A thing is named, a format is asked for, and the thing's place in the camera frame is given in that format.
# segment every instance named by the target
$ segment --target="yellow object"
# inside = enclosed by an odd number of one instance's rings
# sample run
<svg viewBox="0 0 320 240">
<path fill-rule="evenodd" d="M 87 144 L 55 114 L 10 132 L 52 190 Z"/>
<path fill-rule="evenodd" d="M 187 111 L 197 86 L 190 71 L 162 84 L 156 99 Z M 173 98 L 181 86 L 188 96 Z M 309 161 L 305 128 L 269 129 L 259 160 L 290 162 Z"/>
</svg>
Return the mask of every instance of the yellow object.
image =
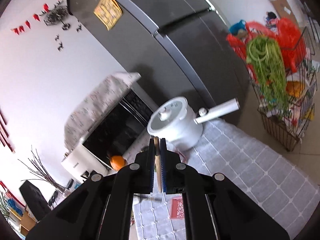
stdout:
<svg viewBox="0 0 320 240">
<path fill-rule="evenodd" d="M 303 117 L 304 119 L 309 119 L 310 121 L 313 121 L 315 117 L 315 113 L 313 109 L 310 107 L 308 111 L 306 112 L 306 115 Z"/>
<path fill-rule="evenodd" d="M 300 83 L 299 81 L 288 81 L 285 90 L 287 91 L 289 96 L 298 98 L 301 96 L 304 87 L 305 85 L 303 83 Z"/>
<path fill-rule="evenodd" d="M 103 22 L 108 31 L 122 16 L 122 11 L 115 0 L 100 0 L 94 14 Z"/>
<path fill-rule="evenodd" d="M 110 163 L 115 171 L 119 171 L 125 166 L 125 159 L 122 156 L 114 155 L 110 158 Z"/>
</svg>

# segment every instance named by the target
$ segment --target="pot lid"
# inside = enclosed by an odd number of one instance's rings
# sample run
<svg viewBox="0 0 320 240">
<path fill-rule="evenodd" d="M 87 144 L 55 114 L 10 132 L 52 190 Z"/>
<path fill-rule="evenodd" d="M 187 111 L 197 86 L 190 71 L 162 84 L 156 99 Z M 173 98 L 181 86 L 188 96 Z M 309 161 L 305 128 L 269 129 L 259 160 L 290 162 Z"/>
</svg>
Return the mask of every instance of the pot lid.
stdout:
<svg viewBox="0 0 320 240">
<path fill-rule="evenodd" d="M 188 102 L 185 97 L 176 97 L 160 106 L 151 116 L 148 133 L 154 135 L 182 120 L 187 114 Z"/>
</svg>

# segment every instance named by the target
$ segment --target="refrigerator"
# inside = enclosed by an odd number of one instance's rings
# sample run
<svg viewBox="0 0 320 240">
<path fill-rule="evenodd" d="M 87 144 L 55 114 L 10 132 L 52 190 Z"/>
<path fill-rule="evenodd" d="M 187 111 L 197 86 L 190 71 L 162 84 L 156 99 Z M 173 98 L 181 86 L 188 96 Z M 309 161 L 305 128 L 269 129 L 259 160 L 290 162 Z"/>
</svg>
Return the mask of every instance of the refrigerator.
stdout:
<svg viewBox="0 0 320 240">
<path fill-rule="evenodd" d="M 123 15 L 109 31 L 93 13 L 99 1 L 67 0 L 68 11 L 126 71 L 141 74 L 156 104 L 184 96 L 194 111 L 232 98 L 244 105 L 249 75 L 208 0 L 115 0 Z M 224 119 L 236 125 L 240 114 Z"/>
</svg>

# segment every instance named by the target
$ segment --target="cardboard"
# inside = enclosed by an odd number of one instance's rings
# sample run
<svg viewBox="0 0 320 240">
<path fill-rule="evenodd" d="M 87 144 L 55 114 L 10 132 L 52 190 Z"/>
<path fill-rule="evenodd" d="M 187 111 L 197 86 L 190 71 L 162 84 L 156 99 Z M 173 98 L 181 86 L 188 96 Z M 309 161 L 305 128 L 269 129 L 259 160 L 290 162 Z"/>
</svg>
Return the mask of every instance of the cardboard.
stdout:
<svg viewBox="0 0 320 240">
<path fill-rule="evenodd" d="M 299 26 L 298 21 L 287 0 L 275 0 L 271 1 L 271 3 L 280 18 L 288 18 L 295 25 Z"/>
</svg>

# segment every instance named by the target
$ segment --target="white pot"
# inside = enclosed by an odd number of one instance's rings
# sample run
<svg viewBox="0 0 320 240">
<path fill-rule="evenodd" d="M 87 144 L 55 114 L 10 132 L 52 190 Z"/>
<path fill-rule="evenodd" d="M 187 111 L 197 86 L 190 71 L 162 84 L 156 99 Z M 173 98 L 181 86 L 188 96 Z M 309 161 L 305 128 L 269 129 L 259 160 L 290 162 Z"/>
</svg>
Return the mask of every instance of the white pot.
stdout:
<svg viewBox="0 0 320 240">
<path fill-rule="evenodd" d="M 150 135 L 165 138 L 180 151 L 192 148 L 202 135 L 202 124 L 196 124 L 195 112 L 184 97 L 176 97 L 155 111 L 148 123 Z"/>
</svg>

